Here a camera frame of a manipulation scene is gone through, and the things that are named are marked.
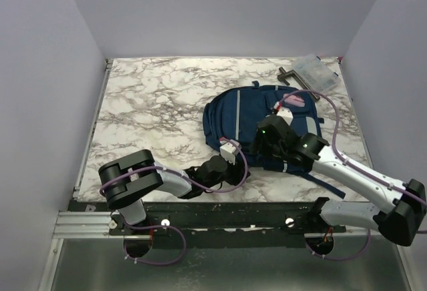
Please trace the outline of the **navy blue student backpack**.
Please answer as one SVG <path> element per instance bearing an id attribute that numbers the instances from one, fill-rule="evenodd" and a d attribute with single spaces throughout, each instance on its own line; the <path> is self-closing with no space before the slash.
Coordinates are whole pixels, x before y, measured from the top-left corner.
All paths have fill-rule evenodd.
<path id="1" fill-rule="evenodd" d="M 300 176 L 344 198 L 346 194 L 343 191 L 311 176 L 304 168 L 250 153 L 257 124 L 271 114 L 276 102 L 295 90 L 295 87 L 260 85 L 254 81 L 252 86 L 236 87 L 219 94 L 204 107 L 202 125 L 205 143 L 218 152 L 220 138 L 232 139 L 240 143 L 249 167 Z"/>

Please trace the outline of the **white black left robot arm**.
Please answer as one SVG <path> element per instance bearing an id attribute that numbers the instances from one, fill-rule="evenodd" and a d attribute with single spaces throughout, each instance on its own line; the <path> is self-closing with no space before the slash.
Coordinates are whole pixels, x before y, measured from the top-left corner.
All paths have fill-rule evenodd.
<path id="1" fill-rule="evenodd" d="M 173 169 L 156 161 L 150 150 L 140 150 L 104 164 L 98 174 L 99 193 L 107 207 L 119 212 L 131 233 L 141 234 L 148 225 L 143 197 L 149 193 L 158 190 L 189 200 L 222 193 L 215 186 L 224 182 L 232 186 L 224 192 L 232 192 L 244 184 L 250 171 L 239 142 L 222 138 L 220 153 L 200 166 Z"/>

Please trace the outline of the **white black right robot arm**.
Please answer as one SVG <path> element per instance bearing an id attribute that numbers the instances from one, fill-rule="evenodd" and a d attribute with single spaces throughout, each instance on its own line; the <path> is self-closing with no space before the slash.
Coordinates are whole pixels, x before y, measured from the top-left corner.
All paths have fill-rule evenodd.
<path id="1" fill-rule="evenodd" d="M 291 111 L 284 107 L 261 120 L 252 151 L 327 176 L 367 199 L 326 200 L 320 209 L 307 215 L 308 227 L 315 232 L 330 225 L 366 228 L 397 245 L 410 246 L 426 216 L 424 184 L 385 176 L 345 156 L 313 133 L 299 136 L 291 128 L 291 120 Z"/>

